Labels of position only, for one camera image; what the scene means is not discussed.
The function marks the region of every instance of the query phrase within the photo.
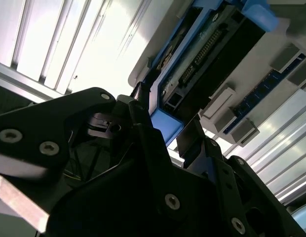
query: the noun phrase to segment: wire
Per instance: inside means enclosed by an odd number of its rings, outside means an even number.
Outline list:
[[[75,179],[75,180],[79,180],[79,181],[81,181],[81,179],[79,179],[79,178],[76,178],[76,177],[72,177],[72,176],[70,176],[70,175],[67,175],[67,174],[65,174],[65,173],[63,173],[66,177],[69,177],[69,178],[71,178],[71,179]]]
[[[78,159],[78,154],[77,154],[77,150],[76,149],[74,149],[74,157],[75,157],[76,165],[78,165],[78,172],[79,172],[80,178],[82,180],[84,180],[82,167],[80,166],[80,162],[79,162],[79,159]]]

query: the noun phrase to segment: bright light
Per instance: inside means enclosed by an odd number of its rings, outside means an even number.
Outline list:
[[[142,53],[148,42],[136,34],[132,45],[137,47],[128,50],[130,53],[119,57],[118,49],[140,2],[113,1],[97,35],[80,59],[75,72],[78,78],[71,85],[73,92],[93,86],[107,90],[115,98],[120,94],[129,95],[132,92],[128,77],[139,59],[138,52]]]
[[[171,144],[168,145],[167,148],[171,149],[171,150],[174,150],[175,148],[177,147],[177,141],[176,139],[174,139]]]

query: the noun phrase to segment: black plastic part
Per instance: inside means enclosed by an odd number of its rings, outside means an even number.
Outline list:
[[[0,174],[31,181],[57,181],[69,160],[69,140],[93,113],[110,113],[115,98],[100,88],[91,88],[0,115],[0,132],[13,128],[23,138],[17,143],[0,140]],[[47,156],[42,142],[58,144],[60,151]]]
[[[150,87],[144,82],[138,82],[130,96],[140,101],[145,109],[149,109]]]
[[[185,221],[169,222],[156,212],[147,172],[133,157],[66,195],[50,215],[47,236],[223,236],[214,185],[172,169],[189,203]]]
[[[232,156],[227,160],[227,164],[243,180],[242,185],[250,193],[250,197],[246,199],[243,206],[257,235],[264,233],[267,237],[306,237],[306,233],[246,161],[240,157]]]
[[[185,159],[183,168],[188,168],[201,152],[205,135],[199,120],[196,115],[176,138],[179,156]]]

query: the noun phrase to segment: blue latch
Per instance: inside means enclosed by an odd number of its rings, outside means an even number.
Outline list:
[[[278,25],[278,19],[270,10],[267,0],[226,0],[241,7],[242,14],[253,21],[266,32],[273,31]]]

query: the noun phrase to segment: metal slat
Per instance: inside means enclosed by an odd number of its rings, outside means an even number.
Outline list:
[[[0,1],[0,63],[10,66],[24,0]]]
[[[45,87],[25,75],[0,63],[0,86],[36,103],[41,103],[62,94]]]
[[[89,0],[86,5],[56,87],[56,90],[62,94],[67,90],[78,61],[93,32],[94,23],[99,16],[102,3],[101,0]]]
[[[62,0],[30,0],[27,14],[29,21],[22,28],[24,40],[18,45],[19,55],[15,59],[17,71],[39,80],[51,40],[60,15]]]
[[[41,73],[41,76],[45,78],[44,85],[52,89],[55,88],[66,61],[85,2],[84,0],[65,1],[64,14],[61,14],[62,17],[59,19],[59,28],[55,32],[55,39],[51,43],[50,53]]]

